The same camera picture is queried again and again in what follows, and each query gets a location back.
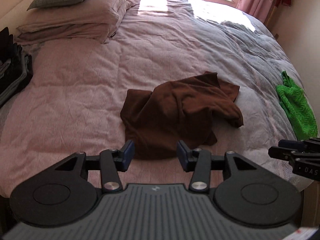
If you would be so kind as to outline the brown cloth garment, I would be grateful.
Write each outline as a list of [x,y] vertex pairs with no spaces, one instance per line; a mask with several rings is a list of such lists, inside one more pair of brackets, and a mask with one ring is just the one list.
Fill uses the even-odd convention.
[[215,120],[234,128],[244,124],[235,101],[240,87],[205,72],[186,79],[168,81],[154,90],[129,89],[120,112],[125,139],[135,144],[136,159],[176,157],[176,144],[189,148],[217,143]]

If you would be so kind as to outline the green knitted garment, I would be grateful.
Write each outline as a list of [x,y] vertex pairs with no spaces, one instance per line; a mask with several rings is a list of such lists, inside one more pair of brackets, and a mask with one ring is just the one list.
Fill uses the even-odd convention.
[[277,85],[276,92],[279,104],[284,110],[298,140],[317,137],[318,126],[313,110],[311,109],[304,90],[282,71],[282,85]]

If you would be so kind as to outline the pink grey duvet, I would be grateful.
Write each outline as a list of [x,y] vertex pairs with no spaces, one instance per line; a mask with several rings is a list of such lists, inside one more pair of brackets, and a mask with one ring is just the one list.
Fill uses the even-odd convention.
[[269,147],[295,139],[277,85],[298,72],[268,29],[240,10],[202,0],[130,0],[106,44],[63,38],[26,46],[29,85],[1,108],[1,196],[76,151],[95,155],[125,141],[120,118],[129,89],[216,72],[240,87],[244,125],[216,121],[213,154],[235,151],[299,190],[311,180],[271,159]]

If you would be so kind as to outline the pink pillow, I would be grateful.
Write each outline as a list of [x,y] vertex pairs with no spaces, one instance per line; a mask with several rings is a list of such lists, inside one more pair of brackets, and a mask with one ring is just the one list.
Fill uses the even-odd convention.
[[31,45],[59,38],[89,38],[104,44],[130,7],[129,0],[84,0],[65,7],[32,9],[17,27],[15,41]]

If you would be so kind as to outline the white headboard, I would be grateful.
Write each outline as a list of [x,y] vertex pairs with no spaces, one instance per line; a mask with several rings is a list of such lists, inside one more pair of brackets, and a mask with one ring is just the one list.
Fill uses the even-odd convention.
[[15,5],[1,18],[1,29],[8,27],[9,31],[15,31],[27,16],[27,9],[32,2],[33,0],[22,0],[20,3]]

